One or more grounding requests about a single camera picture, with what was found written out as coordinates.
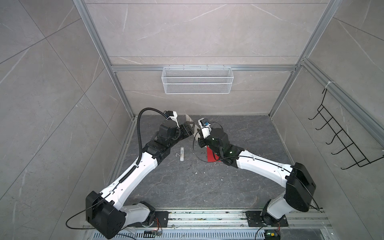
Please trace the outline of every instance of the wall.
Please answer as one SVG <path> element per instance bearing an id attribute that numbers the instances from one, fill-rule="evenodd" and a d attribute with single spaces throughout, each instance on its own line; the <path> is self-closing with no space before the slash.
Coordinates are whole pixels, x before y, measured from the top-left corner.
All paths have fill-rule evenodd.
<path id="1" fill-rule="evenodd" d="M 75 239 L 130 120 L 72 1 L 4 0 L 0 23 L 0 238 Z"/>
<path id="2" fill-rule="evenodd" d="M 86 3 L 112 64 L 294 65 L 327 0 Z M 159 72 L 119 73 L 119 78 L 135 113 L 153 106 L 189 114 L 267 114 L 281 90 L 275 83 L 289 75 L 275 73 L 235 73 L 236 86 L 230 94 L 201 94 L 198 99 L 197 95 L 165 95 Z M 268 86 L 258 86 L 257 78 L 262 76 L 270 79 Z"/>
<path id="3" fill-rule="evenodd" d="M 357 103 L 384 123 L 384 16 L 382 1 L 345 0 L 310 55 L 325 74 Z M 354 166 L 347 151 L 317 113 L 324 87 L 303 69 L 290 88 L 273 121 L 294 161 L 304 163 L 313 176 L 315 198 L 326 211 L 340 239 L 382 239 L 384 235 L 384 159 Z M 369 160 L 383 156 L 383 147 L 335 100 L 330 93 L 324 106 Z M 340 128 L 334 120 L 331 126 Z M 361 160 L 354 146 L 348 148 Z"/>

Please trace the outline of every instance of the white wire basket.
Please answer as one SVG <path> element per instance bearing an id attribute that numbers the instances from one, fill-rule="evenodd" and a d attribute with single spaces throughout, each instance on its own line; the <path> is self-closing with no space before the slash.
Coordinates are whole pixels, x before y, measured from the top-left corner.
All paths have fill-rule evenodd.
<path id="1" fill-rule="evenodd" d="M 166 67 L 161 75 L 166 94 L 229 93 L 230 67 Z"/>

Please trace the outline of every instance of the red cloth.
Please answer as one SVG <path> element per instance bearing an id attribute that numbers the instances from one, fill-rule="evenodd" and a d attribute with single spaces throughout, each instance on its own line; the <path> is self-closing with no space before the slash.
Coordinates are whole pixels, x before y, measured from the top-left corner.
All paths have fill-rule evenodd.
<path id="1" fill-rule="evenodd" d="M 215 158 L 216 158 L 216 160 L 215 160 L 212 153 L 213 153 L 212 150 L 209 147 L 207 147 L 207 159 L 208 159 L 208 162 L 215 162 L 215 161 L 218 160 L 218 155 L 215 154 Z"/>

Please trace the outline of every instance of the white zip tie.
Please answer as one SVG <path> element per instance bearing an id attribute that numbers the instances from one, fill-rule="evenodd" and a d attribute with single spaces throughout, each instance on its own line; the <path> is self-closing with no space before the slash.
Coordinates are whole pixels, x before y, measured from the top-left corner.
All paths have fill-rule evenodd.
<path id="1" fill-rule="evenodd" d="M 336 83 L 336 82 L 328 81 L 327 85 L 325 85 L 325 88 L 327 88 L 330 83 Z"/>

